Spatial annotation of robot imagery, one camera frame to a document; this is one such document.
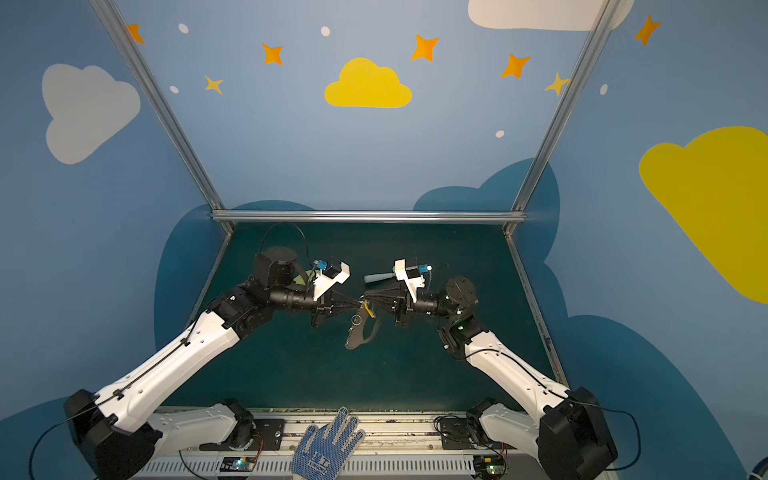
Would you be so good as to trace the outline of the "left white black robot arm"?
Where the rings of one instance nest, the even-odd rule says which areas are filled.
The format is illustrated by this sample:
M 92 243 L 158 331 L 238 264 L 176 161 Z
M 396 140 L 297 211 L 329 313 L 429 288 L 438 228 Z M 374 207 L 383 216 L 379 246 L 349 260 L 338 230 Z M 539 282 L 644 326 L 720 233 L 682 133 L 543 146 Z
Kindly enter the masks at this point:
M 201 445 L 243 451 L 263 447 L 253 415 L 239 402 L 159 414 L 157 408 L 224 351 L 279 310 L 308 312 L 313 325 L 356 306 L 335 292 L 350 276 L 341 261 L 311 271 L 282 246 L 259 252 L 243 283 L 213 299 L 181 334 L 96 393 L 79 390 L 64 404 L 73 443 L 99 479 L 129 479 L 150 460 Z

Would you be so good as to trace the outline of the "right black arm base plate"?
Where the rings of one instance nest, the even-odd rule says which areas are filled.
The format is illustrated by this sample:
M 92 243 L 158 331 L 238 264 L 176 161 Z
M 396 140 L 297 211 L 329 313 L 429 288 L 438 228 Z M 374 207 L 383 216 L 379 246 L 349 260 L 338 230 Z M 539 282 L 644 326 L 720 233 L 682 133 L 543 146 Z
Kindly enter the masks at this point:
M 476 422 L 456 415 L 441 415 L 433 421 L 444 450 L 495 449 L 502 444 L 493 442 L 479 429 Z

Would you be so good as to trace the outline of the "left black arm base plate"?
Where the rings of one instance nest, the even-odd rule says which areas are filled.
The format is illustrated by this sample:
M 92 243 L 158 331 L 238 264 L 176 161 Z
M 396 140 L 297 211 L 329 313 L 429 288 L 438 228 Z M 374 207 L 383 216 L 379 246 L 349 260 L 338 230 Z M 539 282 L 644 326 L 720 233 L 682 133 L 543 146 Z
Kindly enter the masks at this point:
M 200 451 L 277 451 L 285 428 L 283 419 L 255 419 L 239 422 L 222 442 L 201 444 Z

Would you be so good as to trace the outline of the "left aluminium frame post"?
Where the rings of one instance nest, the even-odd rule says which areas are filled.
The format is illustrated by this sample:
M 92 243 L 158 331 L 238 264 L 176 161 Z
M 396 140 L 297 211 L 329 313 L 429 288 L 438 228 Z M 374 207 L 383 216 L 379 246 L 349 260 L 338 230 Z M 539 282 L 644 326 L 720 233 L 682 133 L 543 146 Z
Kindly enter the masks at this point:
M 90 5 L 109 34 L 124 62 L 137 81 L 162 127 L 185 164 L 212 213 L 223 211 L 225 205 L 172 111 L 159 82 L 154 76 L 138 43 L 133 39 L 115 1 L 91 0 Z

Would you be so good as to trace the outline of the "left green circuit board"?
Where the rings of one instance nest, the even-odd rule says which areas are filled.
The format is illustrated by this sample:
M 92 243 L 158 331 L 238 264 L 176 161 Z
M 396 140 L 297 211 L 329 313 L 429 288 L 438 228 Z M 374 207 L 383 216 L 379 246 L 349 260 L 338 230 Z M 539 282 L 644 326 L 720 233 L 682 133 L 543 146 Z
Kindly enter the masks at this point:
M 221 473 L 251 473 L 255 468 L 255 457 L 225 457 L 220 465 Z

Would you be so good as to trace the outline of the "right green circuit board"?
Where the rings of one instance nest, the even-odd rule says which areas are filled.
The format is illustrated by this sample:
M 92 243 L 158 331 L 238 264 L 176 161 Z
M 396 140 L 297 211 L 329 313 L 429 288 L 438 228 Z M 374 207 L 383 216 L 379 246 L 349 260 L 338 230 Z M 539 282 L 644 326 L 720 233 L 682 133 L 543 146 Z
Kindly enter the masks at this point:
M 472 478 L 478 480 L 500 480 L 507 472 L 507 465 L 500 456 L 474 456 L 472 466 Z

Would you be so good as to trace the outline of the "blue dotted glove centre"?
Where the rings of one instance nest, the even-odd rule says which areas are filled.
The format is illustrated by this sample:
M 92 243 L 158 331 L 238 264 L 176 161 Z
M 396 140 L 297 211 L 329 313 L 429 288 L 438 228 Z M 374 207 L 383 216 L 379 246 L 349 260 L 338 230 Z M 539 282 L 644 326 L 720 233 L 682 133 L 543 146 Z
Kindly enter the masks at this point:
M 359 419 L 341 407 L 334 419 L 305 431 L 291 461 L 293 479 L 335 480 L 350 456 L 365 439 Z

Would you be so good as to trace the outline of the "light blue toy shovel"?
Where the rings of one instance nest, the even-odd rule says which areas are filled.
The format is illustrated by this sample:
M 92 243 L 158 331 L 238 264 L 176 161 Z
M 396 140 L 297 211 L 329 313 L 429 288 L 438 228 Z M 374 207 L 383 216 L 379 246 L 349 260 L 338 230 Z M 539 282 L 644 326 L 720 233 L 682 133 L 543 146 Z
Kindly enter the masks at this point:
M 389 280 L 395 277 L 395 274 L 393 272 L 389 273 L 378 273 L 378 274 L 369 274 L 364 276 L 364 282 L 366 284 L 372 284 L 377 282 L 382 282 L 385 280 Z

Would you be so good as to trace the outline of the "aluminium front rail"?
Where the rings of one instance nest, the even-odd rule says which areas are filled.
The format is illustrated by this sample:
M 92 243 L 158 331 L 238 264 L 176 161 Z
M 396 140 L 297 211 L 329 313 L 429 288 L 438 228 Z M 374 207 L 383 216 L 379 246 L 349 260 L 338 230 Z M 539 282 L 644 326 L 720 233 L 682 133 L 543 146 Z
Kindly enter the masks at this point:
M 363 411 L 359 426 L 366 433 L 341 470 L 343 479 L 473 479 L 473 457 L 500 456 L 507 465 L 502 479 L 544 479 L 537 460 L 502 444 L 500 450 L 444 450 L 433 421 L 441 415 L 465 417 L 460 412 Z M 283 419 L 285 428 L 277 451 L 200 451 L 205 443 L 219 443 L 217 435 L 231 425 L 234 412 L 217 404 L 204 409 L 164 407 L 150 419 L 163 433 L 159 450 L 148 459 L 129 455 L 131 479 L 288 479 L 291 460 L 308 426 L 330 423 L 332 410 L 252 409 L 244 421 Z M 255 457 L 251 473 L 221 473 L 225 457 Z

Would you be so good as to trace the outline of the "aluminium frame post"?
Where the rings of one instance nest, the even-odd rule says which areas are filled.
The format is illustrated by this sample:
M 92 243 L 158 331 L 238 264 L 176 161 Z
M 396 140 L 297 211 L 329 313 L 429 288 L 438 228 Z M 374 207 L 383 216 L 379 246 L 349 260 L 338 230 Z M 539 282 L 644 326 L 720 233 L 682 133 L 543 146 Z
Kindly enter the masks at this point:
M 503 232 L 507 240 L 512 239 L 516 226 L 525 220 L 526 208 L 613 30 L 613 21 L 618 17 L 622 4 L 623 1 L 619 0 L 604 1 L 598 10 L 595 22 L 571 72 L 571 81 L 558 101 L 540 147 L 515 197 L 511 212 L 516 214 L 518 219 L 510 220 L 504 224 Z
M 212 213 L 223 211 L 225 205 L 172 111 L 159 82 L 154 76 L 138 43 L 133 39 L 115 1 L 91 0 L 90 5 L 109 34 L 124 62 L 137 81 L 162 127 L 185 164 Z

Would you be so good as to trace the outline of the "green circuit board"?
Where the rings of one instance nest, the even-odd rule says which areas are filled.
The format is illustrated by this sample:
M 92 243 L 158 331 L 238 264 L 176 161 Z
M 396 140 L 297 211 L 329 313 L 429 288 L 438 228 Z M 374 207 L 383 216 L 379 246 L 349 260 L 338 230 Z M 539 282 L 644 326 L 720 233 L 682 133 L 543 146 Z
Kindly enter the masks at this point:
M 251 473 L 255 468 L 255 457 L 225 457 L 220 465 L 221 473 Z
M 507 472 L 507 465 L 500 456 L 474 456 L 472 466 L 472 478 L 478 480 L 500 480 Z

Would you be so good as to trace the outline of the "right aluminium frame post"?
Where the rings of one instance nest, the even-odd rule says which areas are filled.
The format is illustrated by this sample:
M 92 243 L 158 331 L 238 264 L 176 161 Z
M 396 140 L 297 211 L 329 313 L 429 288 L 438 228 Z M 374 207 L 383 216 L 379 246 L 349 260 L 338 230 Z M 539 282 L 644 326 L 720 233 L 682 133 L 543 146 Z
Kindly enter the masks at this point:
M 504 224 L 503 232 L 507 240 L 512 239 L 516 226 L 525 220 L 526 208 L 613 30 L 613 21 L 618 17 L 622 4 L 623 1 L 619 0 L 604 1 L 598 10 L 595 22 L 571 72 L 571 81 L 558 101 L 540 147 L 515 197 L 511 212 L 516 214 L 518 219 L 510 220 Z

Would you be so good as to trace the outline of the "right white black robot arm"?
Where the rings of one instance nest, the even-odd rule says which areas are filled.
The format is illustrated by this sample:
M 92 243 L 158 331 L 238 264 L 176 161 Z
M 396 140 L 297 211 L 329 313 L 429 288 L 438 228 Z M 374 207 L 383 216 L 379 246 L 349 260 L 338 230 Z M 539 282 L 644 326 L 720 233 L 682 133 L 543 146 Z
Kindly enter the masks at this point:
M 513 411 L 486 401 L 469 412 L 469 422 L 489 443 L 511 446 L 537 460 L 550 479 L 595 479 L 618 458 L 601 406 L 585 388 L 571 390 L 549 378 L 503 342 L 474 314 L 478 300 L 466 277 L 449 278 L 438 291 L 424 282 L 366 291 L 361 308 L 376 305 L 402 324 L 421 315 L 445 320 L 444 348 L 499 385 L 519 406 Z

